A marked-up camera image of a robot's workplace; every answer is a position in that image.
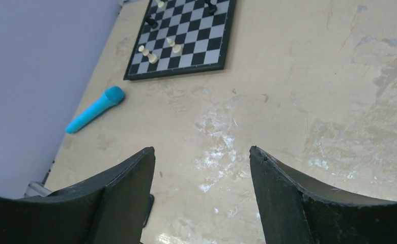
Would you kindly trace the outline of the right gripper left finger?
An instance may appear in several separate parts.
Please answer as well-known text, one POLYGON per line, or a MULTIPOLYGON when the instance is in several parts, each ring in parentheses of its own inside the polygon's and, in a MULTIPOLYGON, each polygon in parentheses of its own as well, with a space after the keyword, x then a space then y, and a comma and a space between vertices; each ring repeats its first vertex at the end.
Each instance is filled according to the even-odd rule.
POLYGON ((155 161, 146 147, 48 196, 0 197, 0 243, 140 243, 155 161))

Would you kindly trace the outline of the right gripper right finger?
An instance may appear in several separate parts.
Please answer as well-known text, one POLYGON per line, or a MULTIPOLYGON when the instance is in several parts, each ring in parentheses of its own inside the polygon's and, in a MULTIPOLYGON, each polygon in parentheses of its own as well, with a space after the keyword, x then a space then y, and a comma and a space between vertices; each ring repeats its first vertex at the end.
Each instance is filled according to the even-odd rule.
POLYGON ((397 243, 397 201, 328 185, 250 148, 266 243, 397 243))

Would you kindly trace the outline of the phone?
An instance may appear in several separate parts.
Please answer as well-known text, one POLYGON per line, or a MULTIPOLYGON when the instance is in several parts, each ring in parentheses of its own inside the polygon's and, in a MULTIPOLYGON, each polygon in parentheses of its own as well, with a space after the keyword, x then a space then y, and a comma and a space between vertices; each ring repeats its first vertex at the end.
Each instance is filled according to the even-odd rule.
POLYGON ((150 194, 149 198, 148 198, 148 205, 147 205, 147 209, 146 209, 146 215, 144 218, 143 228, 145 228, 148 223, 148 220, 149 220, 149 217, 150 217, 153 205, 154 205, 154 201, 155 201, 154 195, 150 194))

